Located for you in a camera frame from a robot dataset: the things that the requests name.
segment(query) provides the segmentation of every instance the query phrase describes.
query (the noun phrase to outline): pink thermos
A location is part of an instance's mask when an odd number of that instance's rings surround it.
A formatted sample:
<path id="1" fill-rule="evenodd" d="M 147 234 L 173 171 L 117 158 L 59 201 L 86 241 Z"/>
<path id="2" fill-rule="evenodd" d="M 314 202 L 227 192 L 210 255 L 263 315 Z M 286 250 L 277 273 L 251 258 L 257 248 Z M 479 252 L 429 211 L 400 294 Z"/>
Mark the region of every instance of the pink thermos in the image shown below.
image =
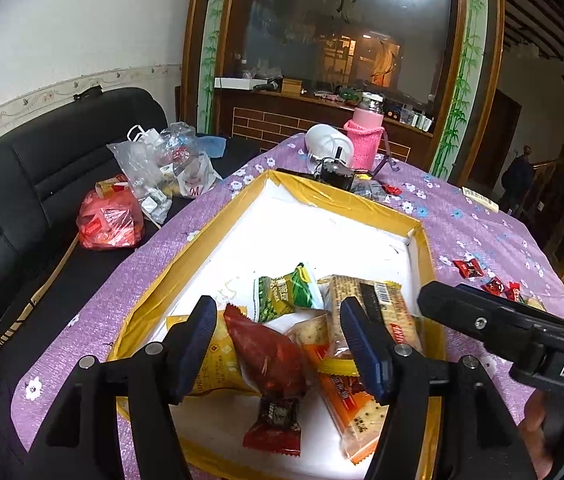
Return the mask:
<path id="1" fill-rule="evenodd" d="M 353 119 L 344 125 L 353 142 L 353 169 L 372 170 L 377 149 L 384 133 L 382 121 L 384 97 L 364 92 L 362 101 L 353 113 Z"/>

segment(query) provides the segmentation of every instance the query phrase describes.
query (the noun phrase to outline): dark jacket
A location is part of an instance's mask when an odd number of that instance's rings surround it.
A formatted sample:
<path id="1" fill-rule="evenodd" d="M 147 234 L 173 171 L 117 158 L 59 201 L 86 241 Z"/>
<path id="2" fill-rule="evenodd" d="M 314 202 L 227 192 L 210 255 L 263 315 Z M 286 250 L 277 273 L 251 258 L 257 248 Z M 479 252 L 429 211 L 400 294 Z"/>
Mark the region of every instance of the dark jacket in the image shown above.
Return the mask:
<path id="1" fill-rule="evenodd" d="M 502 175 L 502 186 L 511 196 L 521 200 L 532 186 L 533 177 L 532 165 L 520 155 Z"/>

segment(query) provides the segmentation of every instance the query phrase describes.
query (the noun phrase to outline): green bamboo painting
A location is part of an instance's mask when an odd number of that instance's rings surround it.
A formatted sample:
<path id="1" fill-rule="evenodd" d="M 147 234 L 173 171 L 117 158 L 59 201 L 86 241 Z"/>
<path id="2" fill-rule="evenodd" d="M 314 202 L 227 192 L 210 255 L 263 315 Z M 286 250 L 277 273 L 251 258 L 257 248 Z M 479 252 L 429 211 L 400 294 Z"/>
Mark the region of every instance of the green bamboo painting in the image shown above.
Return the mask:
<path id="1" fill-rule="evenodd" d="M 202 134 L 212 133 L 215 60 L 217 59 L 217 44 L 220 39 L 223 6 L 224 0 L 209 0 L 206 7 L 197 93 L 197 131 Z"/>
<path id="2" fill-rule="evenodd" d="M 475 92 L 484 58 L 486 0 L 468 0 L 462 55 L 452 101 L 431 174 L 448 179 L 475 101 Z"/>

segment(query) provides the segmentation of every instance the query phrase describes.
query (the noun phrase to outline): floral tablecloth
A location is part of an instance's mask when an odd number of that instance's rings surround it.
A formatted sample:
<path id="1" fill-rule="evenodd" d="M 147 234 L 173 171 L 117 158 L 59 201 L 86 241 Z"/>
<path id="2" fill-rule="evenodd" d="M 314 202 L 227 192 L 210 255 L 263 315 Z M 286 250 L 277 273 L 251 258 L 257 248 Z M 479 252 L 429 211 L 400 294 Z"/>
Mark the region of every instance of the floral tablecloth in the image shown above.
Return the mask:
<path id="1" fill-rule="evenodd" d="M 22 378 L 11 403 L 11 416 L 25 448 L 29 448 L 59 388 L 85 354 L 104 360 L 121 322 L 164 267 L 220 209 L 265 170 L 307 171 L 303 134 L 285 140 L 256 157 L 202 195 L 166 224 L 146 245 L 127 258 Z M 420 219 L 428 235 L 438 280 L 481 286 L 497 276 L 522 284 L 522 293 L 540 298 L 552 314 L 564 317 L 564 286 L 526 227 L 504 213 L 492 213 L 462 191 L 406 163 L 399 171 L 388 165 L 379 180 L 403 190 L 386 206 Z M 477 258 L 486 275 L 464 280 L 452 260 Z M 523 417 L 531 389 L 509 376 L 510 363 L 484 351 L 473 339 L 448 331 L 449 360 L 477 356 L 502 394 L 514 419 Z M 120 445 L 128 479 L 139 478 L 130 425 L 120 418 Z M 195 471 L 194 476 L 206 474 Z"/>

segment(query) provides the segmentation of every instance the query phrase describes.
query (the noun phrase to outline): dark wooden door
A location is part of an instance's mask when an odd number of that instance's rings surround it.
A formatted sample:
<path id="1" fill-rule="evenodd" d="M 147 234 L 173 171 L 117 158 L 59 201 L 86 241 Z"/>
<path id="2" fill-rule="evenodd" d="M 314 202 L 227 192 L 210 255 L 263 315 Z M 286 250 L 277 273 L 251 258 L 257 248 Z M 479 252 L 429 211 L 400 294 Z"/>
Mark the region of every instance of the dark wooden door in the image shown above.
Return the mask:
<path id="1" fill-rule="evenodd" d="M 495 187 L 517 127 L 522 105 L 497 90 L 470 179 L 489 189 Z"/>

